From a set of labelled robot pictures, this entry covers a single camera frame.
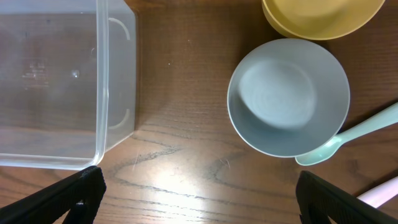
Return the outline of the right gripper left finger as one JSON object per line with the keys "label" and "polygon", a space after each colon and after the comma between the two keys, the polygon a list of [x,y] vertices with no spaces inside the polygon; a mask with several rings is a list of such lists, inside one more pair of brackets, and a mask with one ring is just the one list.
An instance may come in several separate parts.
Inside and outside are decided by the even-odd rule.
{"label": "right gripper left finger", "polygon": [[93,223],[106,191],[102,170],[90,166],[1,209],[1,223]]}

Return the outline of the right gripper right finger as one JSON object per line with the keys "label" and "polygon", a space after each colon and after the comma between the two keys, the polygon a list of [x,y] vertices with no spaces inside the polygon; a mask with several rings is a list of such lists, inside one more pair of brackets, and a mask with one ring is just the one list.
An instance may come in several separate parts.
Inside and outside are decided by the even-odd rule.
{"label": "right gripper right finger", "polygon": [[295,194],[302,224],[397,224],[393,218],[303,170]]}

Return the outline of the grey plastic bowl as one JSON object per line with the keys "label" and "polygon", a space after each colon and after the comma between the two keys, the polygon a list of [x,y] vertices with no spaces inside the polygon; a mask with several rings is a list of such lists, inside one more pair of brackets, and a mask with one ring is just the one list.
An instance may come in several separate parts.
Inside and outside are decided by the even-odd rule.
{"label": "grey plastic bowl", "polygon": [[350,105],[343,66],[327,49],[302,39],[262,44],[239,62],[227,92],[239,137],[273,157],[304,155],[341,129]]}

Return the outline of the yellow plastic bowl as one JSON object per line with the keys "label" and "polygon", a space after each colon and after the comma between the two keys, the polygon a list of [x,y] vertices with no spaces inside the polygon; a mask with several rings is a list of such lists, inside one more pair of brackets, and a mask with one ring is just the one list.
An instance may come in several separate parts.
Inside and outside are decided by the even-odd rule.
{"label": "yellow plastic bowl", "polygon": [[262,0],[269,24],[281,35],[331,40],[348,35],[380,10],[385,0]]}

